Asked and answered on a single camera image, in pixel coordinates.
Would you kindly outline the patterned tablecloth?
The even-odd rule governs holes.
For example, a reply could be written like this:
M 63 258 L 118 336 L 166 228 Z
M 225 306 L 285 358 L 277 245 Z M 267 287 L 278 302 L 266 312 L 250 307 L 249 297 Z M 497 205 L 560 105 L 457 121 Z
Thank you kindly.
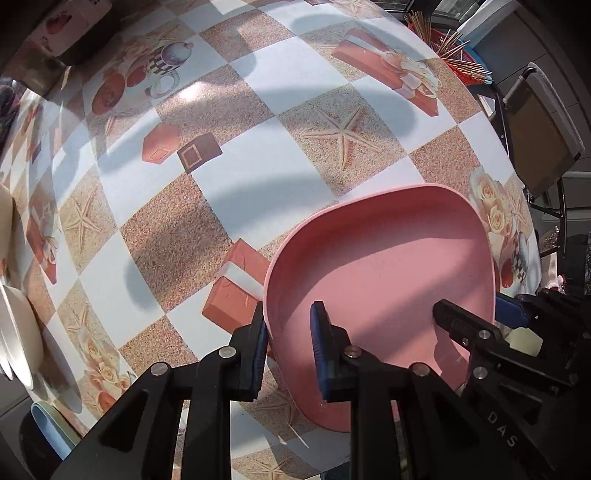
M 212 294 L 252 306 L 311 215 L 397 186 L 447 185 L 487 230 L 498 289 L 541 262 L 522 182 L 467 88 L 369 1 L 132 1 L 47 96 L 26 91 L 1 150 L 13 198 L 1 272 L 45 358 L 30 397 L 87 434 L 152 363 L 228 342 Z

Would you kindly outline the folding chair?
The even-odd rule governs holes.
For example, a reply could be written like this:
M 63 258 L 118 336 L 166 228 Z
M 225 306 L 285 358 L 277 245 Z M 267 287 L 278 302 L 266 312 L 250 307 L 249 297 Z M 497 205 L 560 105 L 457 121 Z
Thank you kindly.
M 506 94 L 496 85 L 492 124 L 526 191 L 530 206 L 567 233 L 563 176 L 585 152 L 582 137 L 546 73 L 529 63 Z

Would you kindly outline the strawberry print mug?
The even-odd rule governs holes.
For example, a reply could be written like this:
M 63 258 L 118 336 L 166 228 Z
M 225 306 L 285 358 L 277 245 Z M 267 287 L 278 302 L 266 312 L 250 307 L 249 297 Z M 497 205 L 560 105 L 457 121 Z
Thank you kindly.
M 108 0 L 60 1 L 30 34 L 31 41 L 52 57 L 70 50 L 111 11 Z

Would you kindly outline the pink rectangular plate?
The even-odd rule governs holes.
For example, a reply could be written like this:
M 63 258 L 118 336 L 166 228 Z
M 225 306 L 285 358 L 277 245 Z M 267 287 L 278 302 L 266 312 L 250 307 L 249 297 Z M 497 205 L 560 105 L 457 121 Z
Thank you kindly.
M 287 237 L 270 264 L 263 312 L 271 350 L 297 409 L 315 425 L 349 430 L 349 407 L 322 399 L 311 340 L 311 305 L 356 346 L 401 367 L 429 365 L 451 387 L 467 352 L 439 328 L 449 300 L 486 321 L 495 316 L 494 263 L 480 216 L 438 184 L 401 187 L 318 212 Z

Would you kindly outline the white bowl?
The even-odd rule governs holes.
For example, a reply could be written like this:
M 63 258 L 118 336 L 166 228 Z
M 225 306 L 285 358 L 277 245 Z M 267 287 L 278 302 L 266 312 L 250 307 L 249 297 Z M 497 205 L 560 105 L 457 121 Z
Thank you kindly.
M 1 338 L 13 374 L 27 390 L 43 362 L 42 336 L 30 302 L 17 288 L 1 285 Z
M 13 198 L 6 186 L 0 185 L 0 257 L 8 257 L 13 222 Z

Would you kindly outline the blue rectangular plate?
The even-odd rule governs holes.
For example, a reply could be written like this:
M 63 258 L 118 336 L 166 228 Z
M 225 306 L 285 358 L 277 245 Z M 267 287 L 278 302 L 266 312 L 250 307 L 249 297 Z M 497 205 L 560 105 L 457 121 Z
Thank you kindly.
M 30 413 L 39 431 L 61 460 L 65 460 L 81 441 L 81 437 L 47 402 L 33 402 Z

